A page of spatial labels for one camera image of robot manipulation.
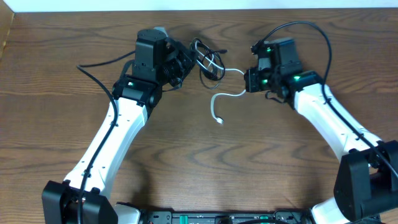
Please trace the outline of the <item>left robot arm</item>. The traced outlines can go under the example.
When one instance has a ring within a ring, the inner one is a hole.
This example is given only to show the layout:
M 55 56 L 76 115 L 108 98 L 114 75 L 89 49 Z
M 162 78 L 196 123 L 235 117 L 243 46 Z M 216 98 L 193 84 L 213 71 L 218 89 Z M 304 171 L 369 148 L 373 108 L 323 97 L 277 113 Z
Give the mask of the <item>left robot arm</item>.
M 164 93 L 181 88 L 197 52 L 173 40 L 161 27 L 140 30 L 134 59 L 128 60 L 112 90 L 109 109 L 96 136 L 63 182 L 42 192 L 46 223 L 139 223 L 141 211 L 129 203 L 111 205 L 116 174 L 137 133 Z

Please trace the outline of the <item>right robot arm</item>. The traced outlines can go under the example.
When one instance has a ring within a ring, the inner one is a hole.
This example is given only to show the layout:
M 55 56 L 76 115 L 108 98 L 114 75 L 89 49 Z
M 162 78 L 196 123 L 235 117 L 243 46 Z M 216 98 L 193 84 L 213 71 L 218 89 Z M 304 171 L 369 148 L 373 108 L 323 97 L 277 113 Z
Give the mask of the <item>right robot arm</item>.
M 339 160 L 333 197 L 311 208 L 312 222 L 358 222 L 397 208 L 397 141 L 385 142 L 357 122 L 317 72 L 303 69 L 293 39 L 261 40 L 251 51 L 258 64 L 244 74 L 246 91 L 275 93 Z

